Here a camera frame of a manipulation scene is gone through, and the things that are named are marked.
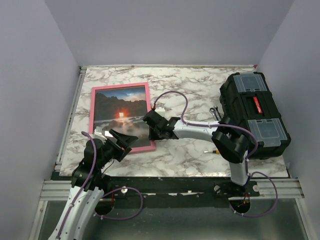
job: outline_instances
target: wrench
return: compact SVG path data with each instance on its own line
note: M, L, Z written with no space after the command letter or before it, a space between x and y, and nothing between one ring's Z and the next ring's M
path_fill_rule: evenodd
M217 106L213 106L213 107L215 108L215 111L218 113L220 120L222 120L218 107Z
M209 112L212 114L214 120L219 121L217 113L216 113L216 109L214 107L210 107Z

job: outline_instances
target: picture frame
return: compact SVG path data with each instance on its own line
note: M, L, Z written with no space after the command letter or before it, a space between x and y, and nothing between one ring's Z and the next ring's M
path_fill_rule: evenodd
M138 140L130 146L130 153L156 150L155 141L149 140L149 126L142 121L151 110L150 92L147 82L128 83L93 87L89 133L102 127L105 137L112 137L113 129L126 135L134 135Z

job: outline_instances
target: toolbox lid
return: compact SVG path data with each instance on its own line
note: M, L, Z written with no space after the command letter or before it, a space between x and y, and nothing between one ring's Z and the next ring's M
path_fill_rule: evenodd
M260 74L241 73L233 76L236 88L239 93L267 91L265 82Z
M258 142L264 142L263 147L281 146L281 140L287 140L285 130L279 118L248 120L250 131Z

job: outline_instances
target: black toolbox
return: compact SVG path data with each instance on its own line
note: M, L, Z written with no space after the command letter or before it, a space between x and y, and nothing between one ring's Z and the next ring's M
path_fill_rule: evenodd
M220 88L223 112L255 135L258 149L250 159L282 155L291 138L261 72L231 74ZM249 152L255 144L250 137Z

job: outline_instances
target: white marble tabletop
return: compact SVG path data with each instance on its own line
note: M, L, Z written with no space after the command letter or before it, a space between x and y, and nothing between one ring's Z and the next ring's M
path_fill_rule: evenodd
M61 176L70 176L84 154L89 131L91 91L93 87L148 82L151 102L163 92L184 93L189 105L185 119L213 121L209 108L218 106L219 88L230 74L253 72L250 66L239 67L88 67L76 106L66 150L62 155ZM177 94L163 96L157 107L165 108L165 117L180 117L185 100ZM216 149L210 142L194 139L156 141L156 151L129 154L107 170L111 176L139 177L229 177L229 163L218 154L204 153ZM288 177L282 156L268 160L250 160L249 172L260 171L271 177Z

